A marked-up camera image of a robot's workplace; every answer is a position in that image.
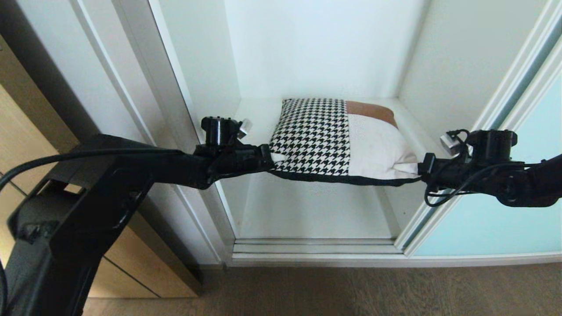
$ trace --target cushion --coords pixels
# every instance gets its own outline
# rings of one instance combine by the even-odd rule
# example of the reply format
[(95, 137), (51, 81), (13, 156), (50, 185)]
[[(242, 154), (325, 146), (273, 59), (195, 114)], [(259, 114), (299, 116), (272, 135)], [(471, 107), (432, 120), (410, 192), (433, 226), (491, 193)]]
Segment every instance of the cushion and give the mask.
[(419, 180), (394, 113), (379, 105), (285, 99), (270, 149), (284, 157), (270, 173), (285, 179), (376, 186)]

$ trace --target wooden cabinet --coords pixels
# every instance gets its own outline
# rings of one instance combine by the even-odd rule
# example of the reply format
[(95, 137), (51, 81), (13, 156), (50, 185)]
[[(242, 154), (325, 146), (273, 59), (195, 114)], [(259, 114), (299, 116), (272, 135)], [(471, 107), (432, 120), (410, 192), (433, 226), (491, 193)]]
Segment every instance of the wooden cabinet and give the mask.
[[(0, 172), (78, 144), (0, 37)], [(0, 192), (0, 258), (14, 245), (6, 219), (53, 165), (22, 173)], [(138, 214), (102, 259), (90, 297), (195, 297), (200, 284)]]

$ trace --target houndstooth fabric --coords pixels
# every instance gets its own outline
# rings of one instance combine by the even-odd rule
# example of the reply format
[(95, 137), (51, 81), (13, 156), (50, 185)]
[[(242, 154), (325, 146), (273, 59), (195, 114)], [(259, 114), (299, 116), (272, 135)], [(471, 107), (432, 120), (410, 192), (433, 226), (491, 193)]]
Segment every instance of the houndstooth fabric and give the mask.
[(287, 156), (275, 171), (348, 175), (351, 153), (345, 100), (283, 100), (270, 148)]

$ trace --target white fabric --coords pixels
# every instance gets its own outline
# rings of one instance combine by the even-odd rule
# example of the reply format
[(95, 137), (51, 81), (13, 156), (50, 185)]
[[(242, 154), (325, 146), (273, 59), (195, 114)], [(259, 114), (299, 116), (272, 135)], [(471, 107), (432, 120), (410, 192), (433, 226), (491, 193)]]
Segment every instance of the white fabric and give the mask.
[(349, 175), (381, 180), (417, 178), (418, 160), (400, 131), (368, 116), (348, 114)]

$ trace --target white cabinet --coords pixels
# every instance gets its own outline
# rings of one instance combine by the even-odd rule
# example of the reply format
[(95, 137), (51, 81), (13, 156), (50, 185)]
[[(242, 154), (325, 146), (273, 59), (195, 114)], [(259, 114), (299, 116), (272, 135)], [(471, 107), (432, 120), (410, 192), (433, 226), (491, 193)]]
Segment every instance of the white cabinet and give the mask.
[[(508, 87), (522, 82), (553, 29), (545, 21), (560, 11), (539, 0), (150, 4), (200, 140), (210, 115), (250, 119), (243, 141), (269, 143), (283, 98), (335, 97), (392, 109), (420, 161), (426, 152), (446, 157), (437, 142), (447, 130), (491, 127), (482, 122), (500, 117)], [(390, 258), (430, 229), (435, 212), (423, 183), (363, 187), (261, 173), (217, 187), (240, 260)]]

